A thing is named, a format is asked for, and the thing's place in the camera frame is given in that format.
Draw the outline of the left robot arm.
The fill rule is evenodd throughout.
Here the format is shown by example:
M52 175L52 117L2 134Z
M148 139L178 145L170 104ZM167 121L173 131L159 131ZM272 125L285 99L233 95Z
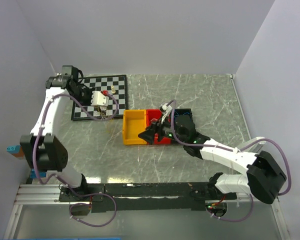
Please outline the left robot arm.
M55 177L77 201L89 195L83 174L68 165L68 151L57 138L62 115L68 100L82 106L90 104L92 90L82 83L83 72L64 65L61 73L45 83L45 99L38 120L30 134L20 137L24 157L40 184Z

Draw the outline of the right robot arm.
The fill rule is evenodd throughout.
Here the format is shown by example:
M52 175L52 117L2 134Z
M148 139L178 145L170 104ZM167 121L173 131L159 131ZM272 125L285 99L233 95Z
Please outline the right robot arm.
M247 141L244 145L246 150L229 147L199 133L188 115L176 116L173 123L167 120L153 122L138 137L151 145L155 138L159 141L162 138L175 140L192 157L235 170L237 174L219 172L210 178L208 193L216 200L224 194L245 193L265 204L272 204L287 180L270 153L250 151L253 145L262 142L261 137Z

